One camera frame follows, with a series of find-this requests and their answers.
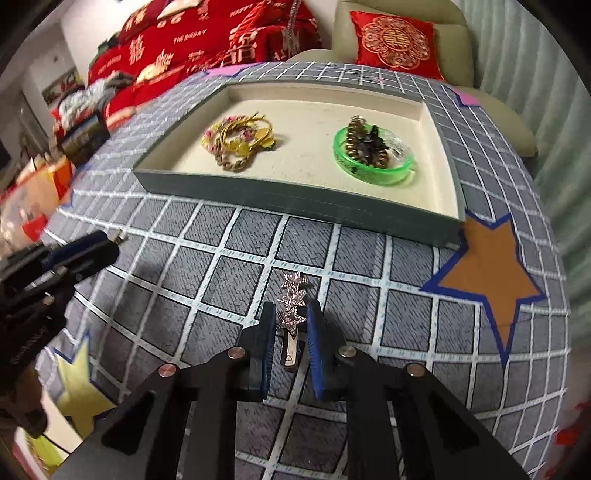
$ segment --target red cushion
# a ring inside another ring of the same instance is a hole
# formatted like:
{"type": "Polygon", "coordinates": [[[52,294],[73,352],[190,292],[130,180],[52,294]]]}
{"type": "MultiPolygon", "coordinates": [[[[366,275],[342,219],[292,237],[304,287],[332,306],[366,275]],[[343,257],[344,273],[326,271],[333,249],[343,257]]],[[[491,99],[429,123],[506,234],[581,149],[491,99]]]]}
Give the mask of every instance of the red cushion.
{"type": "Polygon", "coordinates": [[[445,82],[437,65],[431,22],[397,15],[350,12],[359,53],[355,63],[445,82]]]}
{"type": "Polygon", "coordinates": [[[168,0],[152,0],[149,4],[133,12],[121,27],[121,32],[117,37],[119,43],[127,42],[155,23],[167,3],[168,0]]]}

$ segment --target curtain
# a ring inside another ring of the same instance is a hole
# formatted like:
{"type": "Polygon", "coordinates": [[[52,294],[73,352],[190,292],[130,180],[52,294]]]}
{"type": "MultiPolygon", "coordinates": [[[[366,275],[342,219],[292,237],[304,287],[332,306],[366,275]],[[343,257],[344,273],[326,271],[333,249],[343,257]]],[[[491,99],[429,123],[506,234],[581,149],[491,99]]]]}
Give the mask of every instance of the curtain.
{"type": "Polygon", "coordinates": [[[573,343],[591,339],[591,97],[545,26],[517,0],[453,0],[473,37],[476,86],[535,135],[527,165],[567,274],[573,343]]]}

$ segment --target green bangle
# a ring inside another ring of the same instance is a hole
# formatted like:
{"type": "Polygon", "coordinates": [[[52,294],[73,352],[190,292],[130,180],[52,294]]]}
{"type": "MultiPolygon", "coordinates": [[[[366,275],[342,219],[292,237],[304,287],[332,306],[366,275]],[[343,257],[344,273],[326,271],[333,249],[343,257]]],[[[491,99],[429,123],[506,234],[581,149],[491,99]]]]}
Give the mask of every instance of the green bangle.
{"type": "MultiPolygon", "coordinates": [[[[369,132],[373,125],[365,125],[369,132]]],[[[388,138],[396,138],[396,136],[389,130],[379,129],[379,136],[382,137],[388,145],[388,138]]],[[[404,150],[404,158],[401,164],[396,168],[376,168],[369,165],[363,165],[357,160],[352,159],[345,153],[345,145],[347,143],[347,129],[339,130],[333,140],[333,153],[338,165],[348,174],[352,175],[358,180],[374,185],[391,185],[403,181],[411,171],[413,166],[413,155],[409,149],[404,150]]]]}

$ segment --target star hair clip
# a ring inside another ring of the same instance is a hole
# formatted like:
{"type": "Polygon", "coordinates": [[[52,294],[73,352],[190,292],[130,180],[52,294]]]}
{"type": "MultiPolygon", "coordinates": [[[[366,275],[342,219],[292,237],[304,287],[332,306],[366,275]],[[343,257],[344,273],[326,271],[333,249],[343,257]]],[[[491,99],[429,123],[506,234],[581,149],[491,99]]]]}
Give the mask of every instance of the star hair clip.
{"type": "Polygon", "coordinates": [[[301,289],[301,286],[306,284],[306,279],[299,272],[286,273],[284,277],[285,281],[281,287],[286,288],[287,293],[277,298],[277,301],[284,304],[285,309],[277,312],[277,328],[285,329],[281,364],[288,372],[294,372],[298,368],[297,326],[306,321],[297,311],[298,307],[306,306],[306,291],[301,289]]]}

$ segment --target jewelry tray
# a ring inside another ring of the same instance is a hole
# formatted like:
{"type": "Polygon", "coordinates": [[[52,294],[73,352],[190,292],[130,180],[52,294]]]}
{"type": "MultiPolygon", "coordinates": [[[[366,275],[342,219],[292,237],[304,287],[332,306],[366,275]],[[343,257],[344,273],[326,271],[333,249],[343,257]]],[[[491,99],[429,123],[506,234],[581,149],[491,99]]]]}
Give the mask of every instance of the jewelry tray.
{"type": "Polygon", "coordinates": [[[134,165],[134,173],[151,193],[277,210],[437,247],[457,244],[464,221],[456,169],[427,104],[366,86],[229,82],[163,135],[134,165]],[[255,112],[272,123],[276,149],[259,151],[242,172],[222,170],[201,146],[203,132],[225,116],[255,112]],[[333,137],[354,115],[410,146],[414,172],[409,178],[373,185],[336,164],[333,137]]]}

